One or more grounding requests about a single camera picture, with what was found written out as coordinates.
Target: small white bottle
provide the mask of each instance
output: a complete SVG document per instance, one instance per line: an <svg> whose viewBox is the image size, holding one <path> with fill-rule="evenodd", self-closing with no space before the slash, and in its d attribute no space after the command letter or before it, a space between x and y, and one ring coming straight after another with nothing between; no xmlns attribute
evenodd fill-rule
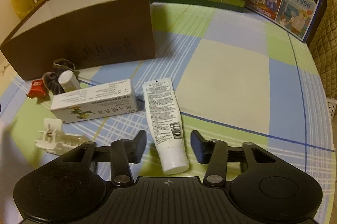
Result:
<svg viewBox="0 0 337 224"><path fill-rule="evenodd" d="M79 81L71 70L64 71L59 76L59 84L65 92L81 89Z"/></svg>

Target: tube cap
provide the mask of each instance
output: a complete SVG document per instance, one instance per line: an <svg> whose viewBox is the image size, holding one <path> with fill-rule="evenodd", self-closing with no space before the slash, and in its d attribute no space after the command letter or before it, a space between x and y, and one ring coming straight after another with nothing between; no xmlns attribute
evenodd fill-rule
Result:
<svg viewBox="0 0 337 224"><path fill-rule="evenodd" d="M174 175L188 169L188 160L183 143L179 146L163 148L158 153L164 174Z"/></svg>
<svg viewBox="0 0 337 224"><path fill-rule="evenodd" d="M71 78L74 76L74 73L71 70L66 70L61 73L61 75L58 78L58 82L60 85L67 84L71 80Z"/></svg>

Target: table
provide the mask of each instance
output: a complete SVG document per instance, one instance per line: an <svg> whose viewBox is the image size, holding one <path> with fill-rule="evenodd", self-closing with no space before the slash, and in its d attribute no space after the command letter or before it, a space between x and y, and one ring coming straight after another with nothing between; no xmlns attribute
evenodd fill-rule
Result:
<svg viewBox="0 0 337 224"><path fill-rule="evenodd" d="M133 138L148 131L141 83L170 77L182 114L190 169L178 176L203 177L190 147L190 132L221 139L231 146L251 141L313 176L323 189L315 220L328 224L334 198L336 161L331 122L320 76L307 46L263 17L202 6L152 6L157 57L80 72L87 87L131 78L140 111L64 126L68 133L85 134L98 145ZM24 82L9 66L0 78L0 123L9 124L2 136L0 216L17 223L12 200L16 181L54 156L35 148L43 119L53 118L51 101L36 104L26 97ZM98 173L108 180L108 163ZM148 145L134 176L164 176L148 134ZM239 174L230 163L228 180Z"/></svg>

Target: quilted cushion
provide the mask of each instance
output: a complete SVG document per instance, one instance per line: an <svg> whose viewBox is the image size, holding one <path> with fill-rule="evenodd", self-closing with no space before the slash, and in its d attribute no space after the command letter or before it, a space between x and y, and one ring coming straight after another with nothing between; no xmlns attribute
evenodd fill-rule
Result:
<svg viewBox="0 0 337 224"><path fill-rule="evenodd" d="M326 0L326 11L309 50L321 76L325 95L337 95L337 0Z"/></svg>

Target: metal screw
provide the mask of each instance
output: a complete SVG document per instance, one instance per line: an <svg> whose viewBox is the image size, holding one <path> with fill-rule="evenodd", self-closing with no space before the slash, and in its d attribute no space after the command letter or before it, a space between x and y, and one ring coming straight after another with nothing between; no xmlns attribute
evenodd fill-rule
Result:
<svg viewBox="0 0 337 224"><path fill-rule="evenodd" d="M219 175L209 175L208 177L206 177L206 180L209 182L209 183L220 183L222 182L222 177L219 176Z"/></svg>
<svg viewBox="0 0 337 224"><path fill-rule="evenodd" d="M118 176L115 176L114 178L114 181L116 183L127 183L131 180L131 178L127 175L118 175Z"/></svg>

